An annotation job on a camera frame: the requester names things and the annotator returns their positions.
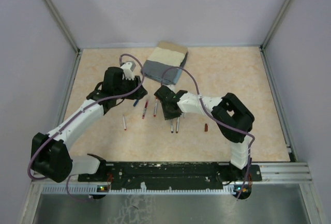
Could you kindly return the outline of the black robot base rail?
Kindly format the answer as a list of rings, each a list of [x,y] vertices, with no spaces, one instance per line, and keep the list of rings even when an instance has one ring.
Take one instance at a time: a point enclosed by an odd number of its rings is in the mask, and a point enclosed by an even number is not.
[[[102,162],[95,174],[80,174],[79,182],[106,182],[113,190],[222,189],[227,183],[260,182],[261,170],[238,169],[228,162]]]

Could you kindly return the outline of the red clear pen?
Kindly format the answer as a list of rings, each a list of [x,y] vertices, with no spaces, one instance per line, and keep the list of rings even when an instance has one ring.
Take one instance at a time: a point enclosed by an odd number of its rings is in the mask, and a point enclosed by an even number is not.
[[[147,108],[148,108],[149,99],[150,99],[150,96],[147,95],[146,98],[145,98],[145,105],[144,105],[144,108],[143,108],[142,119],[145,119]]]

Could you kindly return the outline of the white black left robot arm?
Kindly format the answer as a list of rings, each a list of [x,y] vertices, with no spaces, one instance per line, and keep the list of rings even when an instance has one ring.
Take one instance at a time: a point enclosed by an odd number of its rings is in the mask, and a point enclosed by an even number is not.
[[[109,67],[103,81],[74,114],[48,133],[37,133],[32,139],[28,174],[37,172],[57,183],[80,174],[89,174],[97,181],[105,179],[108,169],[101,164],[102,158],[96,155],[72,157],[69,150],[90,125],[118,106],[118,100],[141,100],[147,95],[141,78],[133,71],[133,62]]]

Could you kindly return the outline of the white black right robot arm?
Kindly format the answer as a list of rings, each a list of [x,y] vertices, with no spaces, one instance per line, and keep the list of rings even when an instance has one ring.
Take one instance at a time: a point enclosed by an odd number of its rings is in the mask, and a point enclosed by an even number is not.
[[[241,181],[249,175],[250,148],[254,141],[250,132],[255,118],[236,95],[227,93],[223,97],[206,97],[184,90],[174,92],[165,85],[154,95],[161,103],[165,120],[187,113],[211,118],[222,135],[230,141],[232,176]]]

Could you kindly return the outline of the white red-end marker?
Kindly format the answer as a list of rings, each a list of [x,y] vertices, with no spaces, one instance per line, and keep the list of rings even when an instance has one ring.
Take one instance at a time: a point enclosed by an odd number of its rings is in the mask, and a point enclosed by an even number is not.
[[[158,102],[155,102],[154,112],[153,112],[153,117],[156,117],[156,114],[157,114],[157,108],[158,108]]]

